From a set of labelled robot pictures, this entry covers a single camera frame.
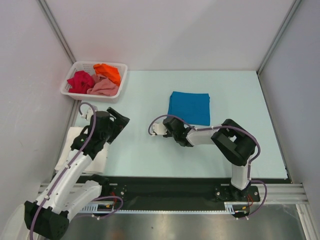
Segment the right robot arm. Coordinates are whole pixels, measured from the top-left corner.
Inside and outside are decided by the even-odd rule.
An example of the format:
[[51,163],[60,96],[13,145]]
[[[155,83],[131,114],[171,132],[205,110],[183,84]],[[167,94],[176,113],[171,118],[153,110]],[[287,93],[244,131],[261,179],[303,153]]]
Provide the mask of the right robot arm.
[[236,201],[249,195],[251,162],[261,153],[257,139],[232,119],[221,125],[196,128],[183,120],[169,116],[160,124],[161,135],[172,137],[182,147],[215,145],[231,163],[229,194]]

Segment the blue t-shirt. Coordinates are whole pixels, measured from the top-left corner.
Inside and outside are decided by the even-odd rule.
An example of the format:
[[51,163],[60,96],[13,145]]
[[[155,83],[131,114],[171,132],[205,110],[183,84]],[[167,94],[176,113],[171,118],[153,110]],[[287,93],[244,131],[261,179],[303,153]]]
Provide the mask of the blue t-shirt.
[[173,91],[169,97],[167,114],[177,116],[188,124],[209,126],[210,95]]

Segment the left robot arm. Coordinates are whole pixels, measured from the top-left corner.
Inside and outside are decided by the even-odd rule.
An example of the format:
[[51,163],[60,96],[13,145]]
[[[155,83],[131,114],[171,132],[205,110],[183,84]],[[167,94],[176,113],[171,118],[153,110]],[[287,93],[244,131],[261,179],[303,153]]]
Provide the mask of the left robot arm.
[[30,240],[34,234],[60,240],[72,219],[92,201],[112,201],[112,214],[124,204],[121,197],[112,193],[109,179],[98,174],[90,176],[80,189],[71,193],[85,169],[100,153],[106,152],[106,147],[130,121],[111,107],[105,111],[96,111],[92,105],[89,107],[89,124],[73,139],[63,166],[36,200],[24,203],[24,222]]

